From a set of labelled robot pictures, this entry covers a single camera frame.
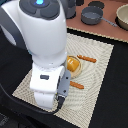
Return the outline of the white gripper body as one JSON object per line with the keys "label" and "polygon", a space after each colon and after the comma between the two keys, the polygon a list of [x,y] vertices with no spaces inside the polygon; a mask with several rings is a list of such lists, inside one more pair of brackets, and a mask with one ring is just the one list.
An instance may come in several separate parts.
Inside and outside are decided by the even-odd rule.
{"label": "white gripper body", "polygon": [[46,69],[32,64],[30,89],[34,92],[37,105],[52,109],[55,97],[66,98],[70,79],[71,73],[64,66]]}

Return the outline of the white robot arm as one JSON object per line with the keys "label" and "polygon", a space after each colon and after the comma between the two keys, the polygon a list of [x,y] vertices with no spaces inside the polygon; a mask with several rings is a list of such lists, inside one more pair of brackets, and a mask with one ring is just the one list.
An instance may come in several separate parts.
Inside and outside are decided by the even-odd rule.
{"label": "white robot arm", "polygon": [[30,89],[39,107],[51,109],[66,72],[67,0],[11,0],[0,6],[0,27],[32,55]]}

